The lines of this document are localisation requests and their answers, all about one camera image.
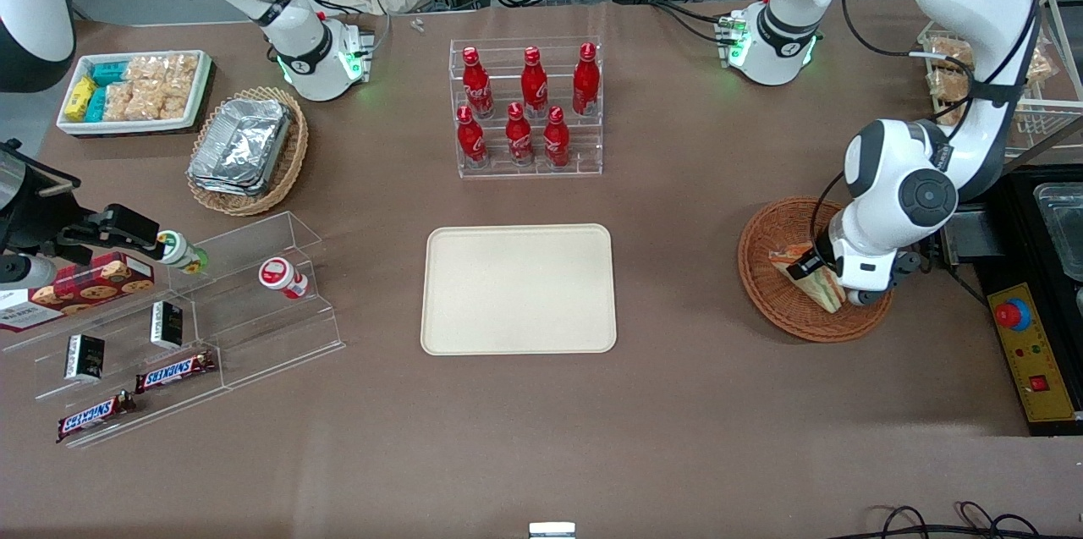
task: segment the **small bottle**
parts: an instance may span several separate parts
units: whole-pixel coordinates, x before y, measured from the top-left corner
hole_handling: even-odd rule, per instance
[[[601,73],[595,57],[598,56],[598,47],[591,42],[585,42],[579,47],[579,65],[575,66],[575,74],[572,76],[572,110],[580,116],[598,115],[598,88],[601,83]]]
[[[161,264],[185,274],[201,273],[206,268],[207,252],[199,247],[190,246],[184,235],[178,231],[158,232],[158,242],[165,247]]]
[[[526,104],[526,119],[545,118],[549,108],[549,79],[542,68],[542,52],[536,45],[523,51],[523,75],[520,77],[523,88],[523,103]]]
[[[271,258],[260,266],[260,284],[297,300],[309,292],[309,277],[298,272],[286,258]]]
[[[504,129],[508,135],[508,149],[511,162],[517,168],[529,168],[534,162],[534,146],[531,145],[531,122],[523,119],[523,107],[518,101],[508,106],[508,126]]]
[[[474,121],[469,106],[460,106],[456,116],[459,120],[459,148],[462,148],[467,168],[484,169],[488,165],[484,131]]]
[[[462,73],[462,86],[467,89],[467,101],[473,107],[475,118],[486,120],[493,117],[493,88],[488,83],[488,73],[481,64],[478,50],[468,45],[462,50],[462,62],[467,66]]]
[[[564,123],[564,110],[558,106],[549,107],[549,123],[545,127],[545,157],[553,170],[566,168],[569,142],[571,134]]]

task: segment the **acrylic display stand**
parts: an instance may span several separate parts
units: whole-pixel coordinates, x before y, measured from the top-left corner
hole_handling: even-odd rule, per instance
[[[598,89],[598,114],[580,116],[572,110],[572,74],[579,62],[579,45],[585,41],[598,45],[596,62],[602,73],[602,83]],[[456,137],[458,122],[455,110],[467,104],[467,93],[462,87],[462,50],[472,45],[478,50],[481,64],[488,73],[493,88],[493,98],[496,110],[491,119],[479,119],[485,134],[485,145],[488,149],[488,165],[483,169],[472,169],[467,166],[462,149]],[[549,104],[564,109],[564,122],[571,134],[571,161],[564,169],[553,170],[545,160],[545,119],[531,120],[531,143],[534,146],[533,165],[520,168],[511,161],[508,149],[508,139],[504,130],[508,123],[508,104],[512,101],[522,103],[522,87],[520,76],[523,73],[523,50],[527,45],[536,45],[542,52],[542,66],[549,77]],[[602,122],[604,115],[603,88],[605,73],[603,69],[602,44],[599,37],[554,37],[554,38],[506,38],[506,39],[473,39],[472,41],[452,41],[448,56],[448,73],[452,91],[451,141],[455,145],[455,157],[459,176],[464,180],[487,176],[585,176],[600,175],[602,172]]]
[[[210,259],[198,276],[156,265],[158,289],[102,304],[101,312],[92,316],[79,314],[47,324],[40,333],[23,331],[16,334],[22,339],[4,353],[32,360],[36,399],[42,405],[56,404],[60,420],[107,400],[119,390],[132,393],[135,374],[212,351],[217,370],[134,395],[134,412],[70,435],[64,443],[83,447],[115,437],[343,347],[335,311],[319,295],[313,264],[305,253],[319,241],[292,212],[260,220],[197,242]],[[309,277],[305,297],[289,300],[283,292],[260,285],[260,264],[272,257],[286,258]],[[184,312],[184,345],[180,350],[167,351],[151,343],[152,306],[161,300]],[[101,380],[79,383],[63,378],[67,339],[73,334],[104,339]]]

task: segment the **yellow control panel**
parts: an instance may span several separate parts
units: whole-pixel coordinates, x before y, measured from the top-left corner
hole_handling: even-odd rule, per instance
[[[1031,422],[1071,421],[1075,410],[1026,284],[992,293],[996,331]]]

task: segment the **yellow snack box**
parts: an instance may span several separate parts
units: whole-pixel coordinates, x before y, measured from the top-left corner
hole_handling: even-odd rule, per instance
[[[82,79],[75,83],[67,103],[64,104],[64,115],[70,120],[81,122],[87,116],[87,106],[94,91],[97,91],[94,80],[90,79],[90,76],[82,76]]]

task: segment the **emergency stop button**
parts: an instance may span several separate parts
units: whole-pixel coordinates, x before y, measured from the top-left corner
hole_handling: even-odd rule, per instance
[[[1008,299],[993,308],[997,326],[1013,331],[1023,331],[1030,327],[1030,307],[1019,299]]]

